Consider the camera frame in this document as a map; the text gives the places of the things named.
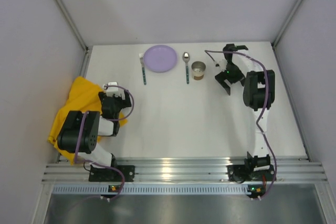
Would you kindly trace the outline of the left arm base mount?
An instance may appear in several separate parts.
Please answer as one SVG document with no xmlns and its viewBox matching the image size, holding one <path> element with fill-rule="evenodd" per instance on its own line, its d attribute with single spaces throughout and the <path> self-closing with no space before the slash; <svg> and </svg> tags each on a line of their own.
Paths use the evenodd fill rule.
<svg viewBox="0 0 336 224">
<path fill-rule="evenodd" d="M 125 182 L 133 182 L 135 176 L 135 166 L 118 165 L 117 169 L 124 175 Z M 122 182 L 121 175 L 107 168 L 96 168 L 91 166 L 89 179 L 90 182 Z"/>
</svg>

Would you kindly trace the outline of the purple plastic plate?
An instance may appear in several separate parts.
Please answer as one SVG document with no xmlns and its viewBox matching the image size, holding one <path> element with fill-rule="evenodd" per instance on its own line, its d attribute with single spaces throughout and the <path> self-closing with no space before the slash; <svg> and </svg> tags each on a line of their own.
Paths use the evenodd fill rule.
<svg viewBox="0 0 336 224">
<path fill-rule="evenodd" d="M 144 65 L 153 72 L 167 72 L 177 64 L 176 51 L 167 45 L 155 45 L 146 50 Z"/>
</svg>

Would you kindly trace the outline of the yellow Pikachu cloth placemat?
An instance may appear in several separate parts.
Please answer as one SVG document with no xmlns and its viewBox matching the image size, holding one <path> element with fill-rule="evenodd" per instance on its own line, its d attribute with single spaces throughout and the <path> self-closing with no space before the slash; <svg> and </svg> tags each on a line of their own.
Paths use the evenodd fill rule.
<svg viewBox="0 0 336 224">
<path fill-rule="evenodd" d="M 54 146 L 55 149 L 57 149 L 64 157 L 70 160 L 71 163 L 75 164 L 80 161 L 75 162 L 74 161 L 74 154 L 70 154 L 66 151 L 62 151 L 57 146 L 57 137 L 58 134 L 65 122 L 65 119 L 69 113 L 69 111 L 80 111 L 82 113 L 88 112 L 88 111 L 99 111 L 101 112 L 101 105 L 98 98 L 98 93 L 100 91 L 104 91 L 103 88 L 99 87 L 97 84 L 94 84 L 87 79 L 83 77 L 77 77 L 75 81 L 73 82 L 68 100 L 66 101 L 65 105 L 58 111 L 56 118 L 54 120 L 54 123 L 52 125 L 51 131 L 49 133 L 49 142 Z M 132 101 L 132 107 L 134 108 L 134 99 L 131 96 Z M 126 123 L 126 116 L 122 114 L 121 125 Z"/>
</svg>

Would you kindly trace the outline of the fork with green handle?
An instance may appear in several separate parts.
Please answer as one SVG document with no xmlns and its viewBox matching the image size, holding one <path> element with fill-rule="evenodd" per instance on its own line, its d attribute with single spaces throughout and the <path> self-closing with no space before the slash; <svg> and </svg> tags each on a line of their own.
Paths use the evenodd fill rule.
<svg viewBox="0 0 336 224">
<path fill-rule="evenodd" d="M 145 67 L 144 67 L 143 57 L 144 57 L 144 54 L 140 53 L 139 58 L 140 58 L 140 63 L 141 63 L 141 68 L 142 68 L 143 84 L 146 85 L 146 75 L 145 75 Z"/>
</svg>

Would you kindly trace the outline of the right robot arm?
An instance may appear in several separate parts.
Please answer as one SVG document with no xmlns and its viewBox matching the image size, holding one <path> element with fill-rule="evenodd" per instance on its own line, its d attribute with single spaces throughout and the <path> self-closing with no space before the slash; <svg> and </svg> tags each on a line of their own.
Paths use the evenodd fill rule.
<svg viewBox="0 0 336 224">
<path fill-rule="evenodd" d="M 269 170 L 271 161 L 264 137 L 267 131 L 268 114 L 275 100 L 275 72 L 266 70 L 250 57 L 245 45 L 226 44 L 223 48 L 226 64 L 215 63 L 221 72 L 215 80 L 231 93 L 231 85 L 240 83 L 243 87 L 242 99 L 247 107 L 246 120 L 247 158 L 244 160 L 249 171 Z"/>
</svg>

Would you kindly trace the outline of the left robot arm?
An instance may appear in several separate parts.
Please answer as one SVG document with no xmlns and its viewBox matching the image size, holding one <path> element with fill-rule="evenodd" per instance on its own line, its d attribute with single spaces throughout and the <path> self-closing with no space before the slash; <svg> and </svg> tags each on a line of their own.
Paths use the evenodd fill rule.
<svg viewBox="0 0 336 224">
<path fill-rule="evenodd" d="M 117 168 L 117 161 L 112 153 L 99 143 L 98 137 L 115 137 L 121 126 L 121 111 L 132 107 L 131 96 L 100 91 L 98 98 L 101 112 L 69 111 L 57 137 L 60 150 L 74 154 L 74 161 L 89 162 L 97 168 Z"/>
</svg>

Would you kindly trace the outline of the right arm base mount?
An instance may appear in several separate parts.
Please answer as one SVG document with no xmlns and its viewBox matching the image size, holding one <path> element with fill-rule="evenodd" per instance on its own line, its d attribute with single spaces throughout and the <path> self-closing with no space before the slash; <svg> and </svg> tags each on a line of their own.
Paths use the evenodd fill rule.
<svg viewBox="0 0 336 224">
<path fill-rule="evenodd" d="M 243 164 L 227 166 L 227 171 L 229 181 L 240 184 L 251 181 L 261 182 L 263 179 L 270 182 L 275 175 L 269 155 L 265 157 L 248 156 Z"/>
</svg>

